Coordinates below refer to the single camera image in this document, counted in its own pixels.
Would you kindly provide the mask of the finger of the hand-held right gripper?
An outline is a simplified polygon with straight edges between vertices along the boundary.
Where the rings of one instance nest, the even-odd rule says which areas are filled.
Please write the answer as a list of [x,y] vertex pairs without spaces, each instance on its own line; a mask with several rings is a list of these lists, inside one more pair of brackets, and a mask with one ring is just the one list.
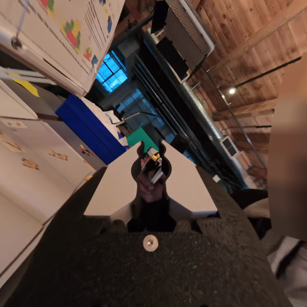
[[157,162],[154,162],[151,159],[151,156],[159,153],[154,148],[149,148],[147,154],[144,157],[144,163],[142,164],[141,173],[148,174],[150,171],[154,171],[156,168],[160,167],[160,159]]
[[150,182],[152,184],[156,184],[160,180],[165,179],[165,174],[162,170],[162,168],[156,168],[155,171],[152,171],[152,174],[150,175]]

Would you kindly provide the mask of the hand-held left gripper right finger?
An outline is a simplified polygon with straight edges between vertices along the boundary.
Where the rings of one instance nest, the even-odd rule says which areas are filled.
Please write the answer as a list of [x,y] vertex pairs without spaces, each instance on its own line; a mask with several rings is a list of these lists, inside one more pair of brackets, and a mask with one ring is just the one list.
[[169,215],[176,222],[190,222],[217,214],[217,207],[196,165],[164,140],[159,143],[159,153],[161,169],[166,176],[163,192]]

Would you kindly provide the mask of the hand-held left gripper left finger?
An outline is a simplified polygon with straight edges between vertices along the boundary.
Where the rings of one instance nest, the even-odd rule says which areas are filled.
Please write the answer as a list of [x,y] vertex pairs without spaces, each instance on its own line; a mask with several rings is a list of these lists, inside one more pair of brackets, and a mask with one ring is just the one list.
[[144,142],[139,141],[108,165],[85,212],[86,217],[105,217],[125,225],[133,219],[132,203],[138,194]]

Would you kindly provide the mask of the instruction booklet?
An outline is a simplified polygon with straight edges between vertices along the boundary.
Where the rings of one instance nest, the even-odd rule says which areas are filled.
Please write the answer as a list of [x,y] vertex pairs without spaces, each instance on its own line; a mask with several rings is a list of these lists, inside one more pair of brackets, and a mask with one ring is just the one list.
[[43,121],[1,118],[0,130],[2,288],[95,169]]

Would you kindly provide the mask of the person's right hand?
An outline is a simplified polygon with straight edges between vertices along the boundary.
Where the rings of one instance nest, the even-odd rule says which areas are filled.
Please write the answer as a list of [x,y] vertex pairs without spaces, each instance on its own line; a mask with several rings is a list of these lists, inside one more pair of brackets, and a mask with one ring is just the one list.
[[161,200],[163,193],[163,183],[166,176],[163,174],[159,181],[153,184],[148,175],[140,173],[136,179],[141,197],[147,203]]

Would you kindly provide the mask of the wooden articulated stand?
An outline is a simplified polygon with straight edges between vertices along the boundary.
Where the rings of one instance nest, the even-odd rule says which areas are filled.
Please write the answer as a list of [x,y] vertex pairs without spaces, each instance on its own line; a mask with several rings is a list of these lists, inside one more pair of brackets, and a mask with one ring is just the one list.
[[129,120],[129,119],[131,119],[131,118],[133,118],[133,117],[135,117],[135,116],[137,116],[139,114],[144,114],[144,115],[148,115],[148,116],[158,117],[158,115],[156,115],[156,114],[140,111],[140,112],[132,114],[132,115],[126,117],[126,118],[122,118],[122,121],[119,121],[119,122],[115,123],[115,126],[119,126],[119,125],[125,124],[127,122],[127,120]]

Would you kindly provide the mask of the person's fleece-lined jacket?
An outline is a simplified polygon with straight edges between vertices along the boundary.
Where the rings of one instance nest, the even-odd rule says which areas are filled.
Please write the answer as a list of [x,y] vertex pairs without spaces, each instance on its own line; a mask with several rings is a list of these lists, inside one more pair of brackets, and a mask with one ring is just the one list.
[[232,193],[231,197],[248,217],[258,238],[263,239],[272,227],[268,192],[259,189],[243,189]]

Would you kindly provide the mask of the white crumpled papers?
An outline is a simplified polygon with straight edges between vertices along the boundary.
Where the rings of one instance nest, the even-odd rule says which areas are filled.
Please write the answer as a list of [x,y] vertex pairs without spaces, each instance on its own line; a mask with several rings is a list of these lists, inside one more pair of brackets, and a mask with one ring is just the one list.
[[109,132],[119,141],[123,147],[128,147],[126,136],[122,136],[117,124],[121,121],[115,116],[112,111],[102,111],[97,105],[90,102],[86,98],[81,98],[87,108],[98,118],[98,120],[109,130]]

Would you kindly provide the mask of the blue storage bin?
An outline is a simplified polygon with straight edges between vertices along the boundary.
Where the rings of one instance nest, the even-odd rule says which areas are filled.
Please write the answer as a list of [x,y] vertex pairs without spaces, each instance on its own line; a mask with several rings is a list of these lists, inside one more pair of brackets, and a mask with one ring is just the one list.
[[74,94],[70,94],[55,113],[106,165],[126,152],[118,140],[117,128],[113,126],[115,132],[112,133]]

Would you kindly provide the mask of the white tablet stand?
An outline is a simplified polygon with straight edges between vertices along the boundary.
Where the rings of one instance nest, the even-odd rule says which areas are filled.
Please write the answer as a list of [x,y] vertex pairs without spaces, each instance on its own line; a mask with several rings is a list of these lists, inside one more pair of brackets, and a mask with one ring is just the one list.
[[18,38],[13,29],[6,28],[5,25],[1,24],[0,37],[1,52],[30,69],[15,69],[1,65],[0,111],[2,118],[38,120],[36,113],[5,84],[4,80],[58,85],[78,97],[85,97],[88,94],[90,87],[85,90],[71,77],[63,74],[58,67],[26,44],[25,40]]

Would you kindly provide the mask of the person's white sweater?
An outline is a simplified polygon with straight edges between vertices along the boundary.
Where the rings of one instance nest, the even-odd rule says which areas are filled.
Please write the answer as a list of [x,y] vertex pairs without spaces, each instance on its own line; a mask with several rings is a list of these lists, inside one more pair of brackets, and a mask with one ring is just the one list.
[[292,306],[307,306],[306,242],[284,237],[267,256],[271,270]]

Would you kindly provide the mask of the yellow paper strip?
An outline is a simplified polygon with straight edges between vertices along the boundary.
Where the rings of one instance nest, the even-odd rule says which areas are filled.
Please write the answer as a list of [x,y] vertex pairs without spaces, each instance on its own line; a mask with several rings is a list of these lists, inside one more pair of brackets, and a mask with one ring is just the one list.
[[28,82],[26,80],[19,80],[19,79],[13,79],[13,81],[20,84],[22,87],[24,87],[27,91],[29,91],[34,96],[36,96],[38,98],[40,97],[38,90],[30,82]]

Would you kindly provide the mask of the silver ventilation duct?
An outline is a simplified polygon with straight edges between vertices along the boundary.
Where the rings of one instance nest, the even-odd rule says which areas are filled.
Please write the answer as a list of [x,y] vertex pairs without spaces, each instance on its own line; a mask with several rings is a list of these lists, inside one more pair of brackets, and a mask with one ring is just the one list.
[[194,113],[194,116],[198,120],[199,124],[202,126],[203,130],[208,134],[208,137],[211,141],[217,142],[220,145],[220,141],[225,137],[218,126],[213,121],[213,118],[210,116],[209,112],[202,103],[202,100],[197,96],[195,91],[191,86],[185,81],[180,84],[180,91],[185,98],[185,102],[191,111]]

